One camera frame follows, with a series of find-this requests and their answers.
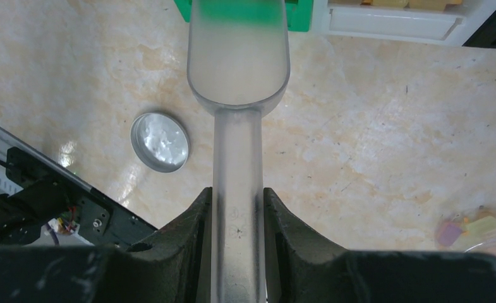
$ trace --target beige marble surface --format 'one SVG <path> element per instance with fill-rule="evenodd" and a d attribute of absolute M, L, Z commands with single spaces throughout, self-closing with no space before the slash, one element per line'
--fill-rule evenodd
<path fill-rule="evenodd" d="M 349 248 L 431 249 L 441 214 L 496 206 L 496 50 L 290 33 L 263 121 L 265 185 Z M 0 1 L 0 126 L 160 227 L 212 182 L 213 120 L 186 82 L 172 0 Z M 146 168 L 132 120 L 164 110 L 192 154 Z"/>

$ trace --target white shelf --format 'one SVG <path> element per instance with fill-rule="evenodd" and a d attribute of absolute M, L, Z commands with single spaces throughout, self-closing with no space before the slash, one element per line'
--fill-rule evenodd
<path fill-rule="evenodd" d="M 18 140 L 15 138 L 13 135 L 10 135 L 7 133 L 5 130 L 0 128 L 0 159 L 1 160 L 6 160 L 6 150 L 12 146 L 16 146 L 29 154 L 33 155 L 36 159 L 42 160 L 46 165 L 49 165 L 51 167 L 55 167 L 59 169 L 59 167 L 56 166 L 52 160 L 49 160 L 46 158 L 43 154 L 39 153 L 38 151 L 34 150 L 33 148 L 29 147 L 22 141 Z M 62 173 L 66 174 L 68 178 L 74 179 L 76 182 L 81 182 L 83 184 L 83 187 L 89 187 L 88 184 L 85 184 L 83 181 L 77 179 L 73 174 L 67 171 L 63 171 Z M 0 194 L 8 194 L 8 195 L 14 195 L 17 192 L 21 191 L 23 188 L 20 187 L 19 185 L 15 184 L 13 181 L 9 180 L 6 177 L 6 169 L 2 166 L 0 166 Z M 77 226 L 77 231 L 72 234 L 71 236 L 59 236 L 58 240 L 60 242 L 60 245 L 93 245 L 90 243 L 88 240 L 84 239 L 78 234 L 78 226 Z M 42 227 L 42 232 L 39 237 L 34 243 L 29 244 L 31 246 L 38 246 L 38 245 L 53 245 L 52 238 L 48 232 L 46 232 L 45 227 Z"/>
<path fill-rule="evenodd" d="M 311 31 L 461 46 L 496 10 L 496 0 L 464 0 L 443 12 L 313 1 Z"/>

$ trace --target green object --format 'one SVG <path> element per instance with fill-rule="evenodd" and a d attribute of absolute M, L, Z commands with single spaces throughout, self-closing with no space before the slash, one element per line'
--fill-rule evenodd
<path fill-rule="evenodd" d="M 190 22 L 190 11 L 192 0 L 174 0 L 181 16 L 186 22 Z M 205 16 L 216 18 L 228 17 L 232 20 L 271 21 L 277 16 L 272 12 L 274 6 L 257 5 L 256 7 L 248 1 L 202 1 L 202 12 Z M 287 14 L 287 27 L 292 32 L 308 32 L 311 25 L 311 12 L 313 11 L 313 0 L 288 0 L 285 1 Z"/>
<path fill-rule="evenodd" d="M 470 235 L 483 235 L 496 229 L 496 218 L 487 216 L 477 221 L 466 224 L 464 227 Z"/>

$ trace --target yellow item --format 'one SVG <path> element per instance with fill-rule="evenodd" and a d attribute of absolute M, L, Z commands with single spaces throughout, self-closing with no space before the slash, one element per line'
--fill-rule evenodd
<path fill-rule="evenodd" d="M 444 11 L 450 0 L 409 0 L 409 8 Z"/>
<path fill-rule="evenodd" d="M 372 0 L 373 6 L 386 6 L 390 8 L 404 8 L 409 0 Z"/>
<path fill-rule="evenodd" d="M 465 225 L 471 235 L 482 235 L 496 229 L 496 218 L 487 216 Z"/>

